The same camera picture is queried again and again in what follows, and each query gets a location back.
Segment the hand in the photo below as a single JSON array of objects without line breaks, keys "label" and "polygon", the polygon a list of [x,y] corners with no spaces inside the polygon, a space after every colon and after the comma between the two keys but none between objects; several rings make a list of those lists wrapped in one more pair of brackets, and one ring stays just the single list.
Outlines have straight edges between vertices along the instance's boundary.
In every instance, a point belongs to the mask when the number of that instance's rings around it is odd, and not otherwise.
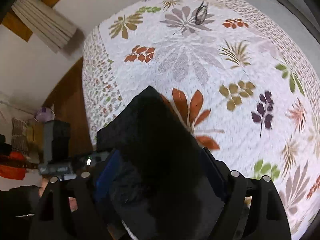
[{"label": "hand", "polygon": [[[39,196],[40,197],[43,195],[43,192],[44,192],[45,188],[47,187],[48,182],[49,182],[49,180],[47,178],[42,179],[42,185],[41,185],[41,188],[39,188]],[[78,209],[76,198],[70,197],[69,198],[69,205],[70,205],[71,212],[76,211]]]}]

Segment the wooden floor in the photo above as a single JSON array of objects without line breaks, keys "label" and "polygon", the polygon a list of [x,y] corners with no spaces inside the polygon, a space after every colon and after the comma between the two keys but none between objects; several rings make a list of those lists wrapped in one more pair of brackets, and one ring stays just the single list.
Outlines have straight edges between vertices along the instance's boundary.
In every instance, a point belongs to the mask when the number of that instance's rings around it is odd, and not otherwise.
[{"label": "wooden floor", "polygon": [[81,58],[65,74],[44,102],[44,106],[47,107],[54,105],[57,120],[70,123],[69,156],[92,151],[82,93],[82,64]]}]

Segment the bedspread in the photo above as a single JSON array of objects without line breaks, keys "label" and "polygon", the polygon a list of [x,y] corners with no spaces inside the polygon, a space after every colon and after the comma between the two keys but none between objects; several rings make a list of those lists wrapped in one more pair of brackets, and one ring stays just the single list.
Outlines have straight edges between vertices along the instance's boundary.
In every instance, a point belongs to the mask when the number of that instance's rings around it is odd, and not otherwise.
[{"label": "bedspread", "polygon": [[[196,25],[202,2],[208,12]],[[320,208],[319,79],[294,41],[252,5],[137,2],[87,37],[82,78],[93,144],[151,85],[216,159],[246,177],[272,178],[292,239],[312,222]]]}]

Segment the black cloth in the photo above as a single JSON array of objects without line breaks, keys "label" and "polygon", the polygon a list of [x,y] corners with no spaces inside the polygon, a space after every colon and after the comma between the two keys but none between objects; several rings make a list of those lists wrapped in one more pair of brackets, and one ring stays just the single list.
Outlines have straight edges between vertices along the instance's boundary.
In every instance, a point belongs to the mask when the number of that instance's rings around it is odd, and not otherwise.
[{"label": "black cloth", "polygon": [[28,239],[30,218],[20,218],[32,214],[39,202],[39,188],[23,186],[0,190],[0,235],[3,239]]},{"label": "black cloth", "polygon": [[199,147],[159,93],[147,87],[97,133],[120,152],[111,202],[139,240],[206,239],[224,203],[199,163]]}]

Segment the beige curtain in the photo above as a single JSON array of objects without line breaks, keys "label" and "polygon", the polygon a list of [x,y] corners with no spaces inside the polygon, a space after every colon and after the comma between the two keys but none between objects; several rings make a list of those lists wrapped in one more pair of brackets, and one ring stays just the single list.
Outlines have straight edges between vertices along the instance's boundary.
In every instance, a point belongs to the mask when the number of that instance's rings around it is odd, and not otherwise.
[{"label": "beige curtain", "polygon": [[55,53],[76,32],[76,26],[40,0],[16,0],[12,10]]}]

